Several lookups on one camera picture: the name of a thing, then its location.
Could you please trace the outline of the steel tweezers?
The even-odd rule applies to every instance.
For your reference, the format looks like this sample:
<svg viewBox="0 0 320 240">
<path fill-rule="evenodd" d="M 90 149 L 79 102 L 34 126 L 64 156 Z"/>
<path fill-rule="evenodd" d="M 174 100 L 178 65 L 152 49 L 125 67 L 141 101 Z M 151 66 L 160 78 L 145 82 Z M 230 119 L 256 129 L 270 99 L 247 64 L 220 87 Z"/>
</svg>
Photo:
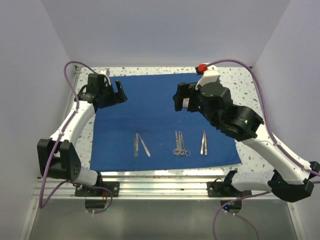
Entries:
<svg viewBox="0 0 320 240">
<path fill-rule="evenodd" d="M 203 154 L 203 134 L 202 134 L 201 148 L 200 148 L 200 154 L 201 154 L 201 155 L 204 155 L 204 154 Z"/>
<path fill-rule="evenodd" d="M 204 131 L 203 132 L 203 150 L 202 150 L 202 154 L 207 156 L 208 155 L 208 140 L 207 140 L 207 134 Z"/>
</svg>

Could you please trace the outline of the blue surgical cloth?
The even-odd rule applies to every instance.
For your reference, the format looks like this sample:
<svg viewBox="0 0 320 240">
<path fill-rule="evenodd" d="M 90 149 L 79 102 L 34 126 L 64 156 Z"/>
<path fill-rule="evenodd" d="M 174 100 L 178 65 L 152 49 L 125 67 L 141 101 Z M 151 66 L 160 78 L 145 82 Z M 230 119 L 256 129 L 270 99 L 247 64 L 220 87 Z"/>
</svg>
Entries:
<svg viewBox="0 0 320 240">
<path fill-rule="evenodd" d="M 179 83 L 194 83 L 194 73 L 136 75 L 120 78 L 128 100 L 96 112 L 90 168 L 98 172 L 128 172 L 209 168 L 239 164 L 235 141 L 212 127 L 198 112 L 175 111 L 173 95 Z M 175 156 L 175 130 L 182 132 L 190 156 Z M 203 132 L 207 155 L 201 155 Z M 138 139 L 134 157 L 134 139 Z"/>
</svg>

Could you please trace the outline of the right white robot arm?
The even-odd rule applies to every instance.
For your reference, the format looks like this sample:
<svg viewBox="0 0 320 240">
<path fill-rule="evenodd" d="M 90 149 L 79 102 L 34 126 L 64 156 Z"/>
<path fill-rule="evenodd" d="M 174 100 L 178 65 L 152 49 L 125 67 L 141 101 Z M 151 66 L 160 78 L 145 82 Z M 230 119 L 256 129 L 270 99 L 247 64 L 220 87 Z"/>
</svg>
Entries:
<svg viewBox="0 0 320 240">
<path fill-rule="evenodd" d="M 264 191 L 290 203 L 311 196 L 314 189 L 311 178 L 319 173 L 319 163 L 290 160 L 281 151 L 285 146 L 272 141 L 263 119 L 251 108 L 234 104 L 227 87 L 218 81 L 200 88 L 195 83 L 182 82 L 172 98 L 175 111 L 181 111 L 184 99 L 189 99 L 187 111 L 199 112 L 217 130 L 250 147 L 273 166 L 273 170 L 266 172 L 229 171 L 217 187 L 226 196 Z"/>
</svg>

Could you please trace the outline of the steel scalpel handle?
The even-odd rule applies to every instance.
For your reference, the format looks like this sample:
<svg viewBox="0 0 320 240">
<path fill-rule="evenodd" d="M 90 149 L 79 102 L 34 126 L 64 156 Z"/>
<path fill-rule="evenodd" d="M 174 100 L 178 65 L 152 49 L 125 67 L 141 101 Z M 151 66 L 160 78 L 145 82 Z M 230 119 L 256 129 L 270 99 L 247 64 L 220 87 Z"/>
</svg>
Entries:
<svg viewBox="0 0 320 240">
<path fill-rule="evenodd" d="M 136 133 L 134 137 L 134 157 L 138 156 L 139 151 L 139 134 Z"/>
<path fill-rule="evenodd" d="M 148 157 L 150 157 L 151 154 L 150 154 L 150 151 L 149 151 L 147 145 L 145 144 L 144 140 L 142 139 L 142 137 L 141 137 L 139 134 L 138 134 L 138 137 L 139 137 L 139 139 L 140 139 L 140 141 L 141 141 L 141 144 L 142 144 L 142 146 L 143 146 L 143 148 L 144 148 L 144 150 L 145 150 L 146 155 L 147 155 Z"/>
</svg>

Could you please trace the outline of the steel forceps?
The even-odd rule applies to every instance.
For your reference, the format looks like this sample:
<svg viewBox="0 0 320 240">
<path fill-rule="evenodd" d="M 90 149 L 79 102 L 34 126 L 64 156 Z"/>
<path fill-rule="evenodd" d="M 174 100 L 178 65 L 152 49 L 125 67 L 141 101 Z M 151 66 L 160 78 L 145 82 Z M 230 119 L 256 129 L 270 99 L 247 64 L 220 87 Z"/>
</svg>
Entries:
<svg viewBox="0 0 320 240">
<path fill-rule="evenodd" d="M 178 155 L 186 157 L 191 155 L 191 152 L 185 148 L 183 133 L 181 131 L 178 132 Z"/>
</svg>

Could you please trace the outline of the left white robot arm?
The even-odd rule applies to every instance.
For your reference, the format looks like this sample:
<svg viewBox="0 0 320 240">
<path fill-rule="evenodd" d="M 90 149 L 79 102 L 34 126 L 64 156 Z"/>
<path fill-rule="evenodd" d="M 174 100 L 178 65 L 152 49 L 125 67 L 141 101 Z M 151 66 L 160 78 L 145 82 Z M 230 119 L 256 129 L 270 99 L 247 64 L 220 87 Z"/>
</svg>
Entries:
<svg viewBox="0 0 320 240">
<path fill-rule="evenodd" d="M 106 74 L 90 73 L 87 84 L 76 94 L 61 126 L 49 138 L 40 139 L 37 144 L 41 175 L 86 185 L 87 192 L 92 196 L 101 195 L 104 184 L 98 180 L 98 172 L 82 166 L 76 143 L 97 110 L 123 103 L 127 99 L 119 79 L 111 82 Z"/>
</svg>

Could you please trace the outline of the steel surgical scissors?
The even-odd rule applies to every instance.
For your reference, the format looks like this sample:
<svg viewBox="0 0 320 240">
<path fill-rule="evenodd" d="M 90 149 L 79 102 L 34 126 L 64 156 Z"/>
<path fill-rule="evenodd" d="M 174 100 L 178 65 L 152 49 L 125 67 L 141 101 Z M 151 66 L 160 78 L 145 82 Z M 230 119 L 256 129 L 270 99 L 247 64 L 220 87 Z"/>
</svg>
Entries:
<svg viewBox="0 0 320 240">
<path fill-rule="evenodd" d="M 177 130 L 175 130 L 175 143 L 176 143 L 176 147 L 172 152 L 175 156 L 180 157 L 181 156 L 181 148 L 180 148 L 180 141 L 179 141 L 179 135 L 178 135 Z"/>
</svg>

